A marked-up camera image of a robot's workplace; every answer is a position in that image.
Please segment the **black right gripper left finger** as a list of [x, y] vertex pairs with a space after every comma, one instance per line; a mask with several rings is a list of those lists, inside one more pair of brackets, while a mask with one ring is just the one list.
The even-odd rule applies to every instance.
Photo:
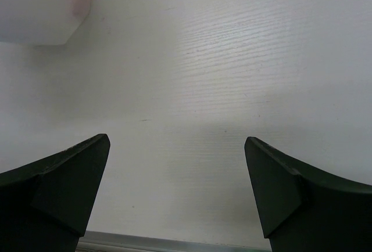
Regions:
[[109, 137], [98, 134], [1, 173], [1, 251], [75, 251], [109, 150]]

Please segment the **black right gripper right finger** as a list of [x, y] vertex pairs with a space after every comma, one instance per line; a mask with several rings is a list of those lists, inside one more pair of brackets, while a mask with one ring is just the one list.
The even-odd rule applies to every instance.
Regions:
[[371, 251], [371, 186], [295, 159], [256, 137], [245, 157], [272, 251]]

